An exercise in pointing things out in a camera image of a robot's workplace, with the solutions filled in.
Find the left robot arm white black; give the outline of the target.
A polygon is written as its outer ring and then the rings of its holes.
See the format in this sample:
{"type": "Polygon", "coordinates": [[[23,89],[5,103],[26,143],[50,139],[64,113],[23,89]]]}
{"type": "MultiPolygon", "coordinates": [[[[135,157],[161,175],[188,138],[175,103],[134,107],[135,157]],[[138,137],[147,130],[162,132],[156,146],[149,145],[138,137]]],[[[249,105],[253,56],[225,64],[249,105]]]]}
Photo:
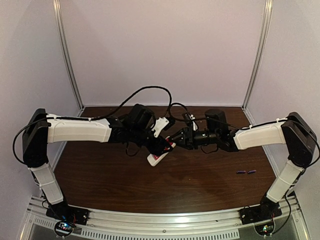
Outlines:
{"type": "Polygon", "coordinates": [[[22,159],[39,183],[49,205],[66,206],[68,203],[56,180],[47,157],[47,145],[56,142],[134,143],[145,147],[151,155],[162,157],[175,144],[160,135],[169,120],[155,118],[154,112],[142,104],[135,104],[128,114],[102,117],[69,117],[35,111],[22,135],[22,159]]]}

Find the white remote control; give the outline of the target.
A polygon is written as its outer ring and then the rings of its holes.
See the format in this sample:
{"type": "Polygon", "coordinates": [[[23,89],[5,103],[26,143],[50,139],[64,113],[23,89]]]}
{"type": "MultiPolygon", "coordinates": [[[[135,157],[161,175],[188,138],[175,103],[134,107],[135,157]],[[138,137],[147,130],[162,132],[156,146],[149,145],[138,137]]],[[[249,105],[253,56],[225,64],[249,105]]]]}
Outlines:
{"type": "MultiPolygon", "coordinates": [[[[176,146],[176,143],[171,142],[169,140],[169,136],[167,136],[165,139],[166,141],[170,144],[170,147],[173,149],[176,146]]],[[[160,163],[160,161],[168,154],[168,152],[162,154],[162,155],[154,155],[154,154],[149,154],[147,157],[147,161],[148,163],[152,166],[155,167],[156,165],[158,165],[160,163]]]]}

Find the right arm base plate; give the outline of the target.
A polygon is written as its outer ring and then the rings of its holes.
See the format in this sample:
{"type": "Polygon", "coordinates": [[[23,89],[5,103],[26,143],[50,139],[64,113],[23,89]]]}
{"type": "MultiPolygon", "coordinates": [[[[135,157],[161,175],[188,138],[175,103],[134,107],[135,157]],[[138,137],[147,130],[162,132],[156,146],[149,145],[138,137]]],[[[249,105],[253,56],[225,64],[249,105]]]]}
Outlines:
{"type": "Polygon", "coordinates": [[[274,217],[282,215],[278,203],[263,203],[256,206],[245,206],[238,212],[243,225],[271,220],[274,217]]]}

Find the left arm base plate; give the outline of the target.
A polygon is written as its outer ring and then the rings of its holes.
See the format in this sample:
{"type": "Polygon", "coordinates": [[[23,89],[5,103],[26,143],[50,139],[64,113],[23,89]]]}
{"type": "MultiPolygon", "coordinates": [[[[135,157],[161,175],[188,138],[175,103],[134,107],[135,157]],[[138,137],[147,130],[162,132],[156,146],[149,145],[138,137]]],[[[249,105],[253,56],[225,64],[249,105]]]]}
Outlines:
{"type": "Polygon", "coordinates": [[[56,220],[85,226],[88,221],[89,210],[61,202],[58,204],[49,204],[45,215],[56,220]]]}

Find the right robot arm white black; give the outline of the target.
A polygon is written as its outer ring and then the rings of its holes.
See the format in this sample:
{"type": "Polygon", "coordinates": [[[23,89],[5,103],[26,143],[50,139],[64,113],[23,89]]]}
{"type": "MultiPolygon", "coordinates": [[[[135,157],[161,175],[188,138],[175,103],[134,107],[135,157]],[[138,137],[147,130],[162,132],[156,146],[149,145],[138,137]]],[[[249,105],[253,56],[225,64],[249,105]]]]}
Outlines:
{"type": "Polygon", "coordinates": [[[204,113],[204,118],[206,129],[198,130],[194,128],[195,120],[189,114],[184,114],[182,121],[186,127],[172,135],[169,141],[187,150],[214,144],[217,149],[230,153],[267,145],[286,145],[288,158],[285,166],[259,205],[240,210],[243,224],[278,216],[279,201],[306,169],[315,163],[314,152],[319,145],[309,125],[297,112],[275,121],[233,130],[223,110],[209,109],[204,113]]]}

